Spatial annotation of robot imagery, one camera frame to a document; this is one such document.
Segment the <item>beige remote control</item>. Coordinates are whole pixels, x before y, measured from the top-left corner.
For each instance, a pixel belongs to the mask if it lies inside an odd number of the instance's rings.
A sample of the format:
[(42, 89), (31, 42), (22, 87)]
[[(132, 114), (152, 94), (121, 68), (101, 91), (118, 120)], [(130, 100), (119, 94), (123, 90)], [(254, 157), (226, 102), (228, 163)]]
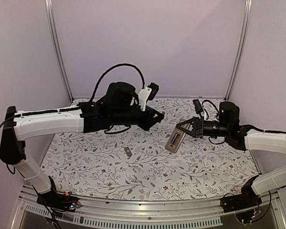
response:
[(165, 145), (165, 149), (175, 154), (178, 151), (184, 137), (185, 137), (185, 132), (175, 127)]

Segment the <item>beige battery cover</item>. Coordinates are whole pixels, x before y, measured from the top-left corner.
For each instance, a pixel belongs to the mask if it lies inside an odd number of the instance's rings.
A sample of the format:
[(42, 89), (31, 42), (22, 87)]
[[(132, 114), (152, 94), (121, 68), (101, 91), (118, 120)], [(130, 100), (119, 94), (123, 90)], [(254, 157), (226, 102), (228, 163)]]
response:
[(127, 155), (128, 157), (131, 157), (131, 156), (132, 156), (132, 152), (131, 152), (131, 150), (130, 150), (129, 147), (125, 147), (125, 148), (124, 148), (124, 151), (125, 151), (125, 153), (126, 153), (126, 155)]

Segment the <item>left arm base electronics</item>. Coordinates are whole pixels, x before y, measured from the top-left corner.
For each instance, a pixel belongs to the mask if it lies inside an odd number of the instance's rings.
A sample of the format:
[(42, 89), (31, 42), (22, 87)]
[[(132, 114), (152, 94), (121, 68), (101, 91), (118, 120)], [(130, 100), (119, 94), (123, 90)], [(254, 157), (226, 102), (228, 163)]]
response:
[(50, 190), (47, 193), (39, 193), (35, 187), (34, 190), (38, 196), (37, 203), (44, 205), (51, 216), (51, 223), (56, 229), (61, 229), (57, 217), (62, 218), (64, 212), (75, 212), (81, 207), (79, 199), (72, 195), (72, 192), (60, 194), (57, 192), (53, 179), (49, 176)]

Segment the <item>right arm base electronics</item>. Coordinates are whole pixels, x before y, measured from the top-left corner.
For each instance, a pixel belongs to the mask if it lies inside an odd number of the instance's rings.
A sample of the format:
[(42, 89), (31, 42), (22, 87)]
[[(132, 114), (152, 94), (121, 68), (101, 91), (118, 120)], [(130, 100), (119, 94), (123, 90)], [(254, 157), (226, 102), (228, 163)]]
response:
[(258, 176), (251, 177), (246, 181), (246, 183), (241, 187), (240, 194), (226, 193), (220, 199), (220, 206), (223, 208), (224, 213), (243, 210), (246, 208), (252, 207), (253, 210), (248, 212), (241, 212), (235, 214), (236, 220), (242, 225), (248, 225), (263, 219), (270, 210), (272, 204), (272, 195), (269, 193), (269, 204), (267, 206), (266, 211), (262, 216), (257, 217), (261, 214), (261, 206), (262, 203), (261, 197), (253, 191), (251, 188), (252, 183), (257, 179)]

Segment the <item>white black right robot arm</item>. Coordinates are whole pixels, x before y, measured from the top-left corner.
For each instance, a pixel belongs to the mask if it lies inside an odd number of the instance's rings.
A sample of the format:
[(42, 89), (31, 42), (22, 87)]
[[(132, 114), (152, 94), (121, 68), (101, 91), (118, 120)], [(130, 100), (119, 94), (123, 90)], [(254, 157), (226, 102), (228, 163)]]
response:
[[(268, 151), (286, 155), (286, 131), (264, 130), (239, 124), (240, 109), (232, 102), (221, 102), (217, 121), (193, 117), (178, 123), (176, 128), (191, 137), (223, 137), (225, 143), (241, 151)], [(286, 165), (249, 179), (241, 188), (237, 204), (247, 208), (255, 197), (275, 188), (286, 187)]]

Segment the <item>floral patterned table mat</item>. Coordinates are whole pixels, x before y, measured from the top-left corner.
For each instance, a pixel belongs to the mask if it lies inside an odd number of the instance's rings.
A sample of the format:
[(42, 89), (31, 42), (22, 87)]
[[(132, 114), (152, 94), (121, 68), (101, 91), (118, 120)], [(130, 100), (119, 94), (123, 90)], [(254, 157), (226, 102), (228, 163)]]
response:
[[(250, 152), (221, 138), (185, 136), (173, 154), (165, 145), (180, 119), (195, 116), (191, 99), (158, 98), (150, 107), (164, 120), (149, 131), (115, 126), (112, 135), (56, 134), (41, 168), (60, 192), (123, 200), (184, 200), (238, 193), (258, 170)], [(132, 156), (124, 151), (129, 147)]]

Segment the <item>right aluminium frame post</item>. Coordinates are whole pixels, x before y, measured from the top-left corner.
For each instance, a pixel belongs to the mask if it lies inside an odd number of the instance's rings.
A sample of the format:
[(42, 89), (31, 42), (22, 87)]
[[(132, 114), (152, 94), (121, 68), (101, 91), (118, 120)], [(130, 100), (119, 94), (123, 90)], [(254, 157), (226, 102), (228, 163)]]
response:
[(243, 57), (243, 52), (245, 48), (245, 42), (246, 42), (246, 37), (247, 37), (247, 32), (249, 28), (249, 23), (250, 23), (250, 16), (251, 16), (251, 10), (252, 10), (252, 0), (246, 0), (245, 1), (245, 7), (244, 7), (244, 15), (243, 15), (243, 21), (242, 21), (242, 26), (241, 26), (241, 32), (240, 32), (240, 38), (238, 42), (238, 47), (236, 51), (236, 56), (235, 56), (235, 61), (232, 67), (232, 72), (231, 76), (228, 82), (228, 87), (225, 93), (225, 100), (228, 101), (231, 98), (236, 78), (238, 75), (238, 71), (241, 65), (241, 60)]

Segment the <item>aluminium frame post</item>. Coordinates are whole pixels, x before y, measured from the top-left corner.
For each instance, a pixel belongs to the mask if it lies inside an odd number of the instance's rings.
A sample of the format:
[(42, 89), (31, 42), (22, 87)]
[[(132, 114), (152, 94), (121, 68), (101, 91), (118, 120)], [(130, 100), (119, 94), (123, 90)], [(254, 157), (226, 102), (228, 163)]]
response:
[(245, 7), (244, 7), (244, 15), (243, 15), (243, 21), (242, 21), (242, 26), (241, 26), (241, 32), (240, 32), (240, 38), (238, 42), (238, 47), (236, 51), (236, 56), (235, 56), (235, 61), (232, 67), (232, 72), (231, 76), (228, 82), (228, 87), (225, 93), (225, 100), (228, 101), (231, 98), (236, 78), (238, 75), (238, 71), (241, 65), (241, 60), (243, 57), (243, 52), (245, 48), (245, 42), (246, 42), (246, 37), (247, 37), (247, 32), (249, 28), (249, 23), (250, 23), (250, 16), (251, 16), (251, 10), (252, 10), (252, 0), (246, 0), (245, 1)]
[(58, 37), (56, 23), (55, 23), (53, 3), (52, 3), (52, 0), (45, 0), (44, 2), (45, 2), (48, 25), (50, 29), (50, 35), (51, 35), (52, 44), (54, 48), (54, 54), (56, 57), (58, 68), (59, 68), (62, 84), (64, 86), (67, 98), (69, 99), (70, 102), (72, 102), (74, 100), (74, 97), (73, 97), (71, 86), (70, 86), (70, 83), (67, 77), (67, 72), (65, 69), (65, 64), (63, 61), (63, 56), (62, 56), (62, 52), (60, 48), (59, 37)]

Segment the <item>aluminium front rail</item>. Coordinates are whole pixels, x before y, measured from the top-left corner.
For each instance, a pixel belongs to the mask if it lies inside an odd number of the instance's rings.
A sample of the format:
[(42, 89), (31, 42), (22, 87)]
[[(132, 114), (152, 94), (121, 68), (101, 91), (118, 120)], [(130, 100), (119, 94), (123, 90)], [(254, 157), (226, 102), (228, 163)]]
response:
[(74, 212), (53, 213), (24, 185), (12, 220), (14, 229), (286, 229), (276, 191), (259, 206), (224, 212), (219, 197), (176, 201), (130, 201), (80, 197)]

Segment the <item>left aluminium frame post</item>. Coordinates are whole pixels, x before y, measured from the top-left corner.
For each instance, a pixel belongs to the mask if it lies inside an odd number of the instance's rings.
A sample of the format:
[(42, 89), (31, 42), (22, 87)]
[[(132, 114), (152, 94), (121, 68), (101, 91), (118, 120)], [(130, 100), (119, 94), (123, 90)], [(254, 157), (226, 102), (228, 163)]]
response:
[(63, 56), (62, 56), (62, 52), (60, 48), (59, 37), (58, 37), (56, 23), (55, 23), (53, 3), (52, 3), (52, 0), (45, 0), (44, 2), (45, 2), (48, 25), (50, 29), (50, 35), (51, 35), (52, 44), (54, 48), (54, 54), (56, 57), (58, 68), (59, 68), (62, 84), (64, 86), (67, 98), (69, 99), (70, 102), (72, 102), (74, 100), (74, 97), (73, 97), (71, 86), (70, 86), (70, 83), (67, 77), (67, 72), (65, 69), (65, 64), (63, 61)]

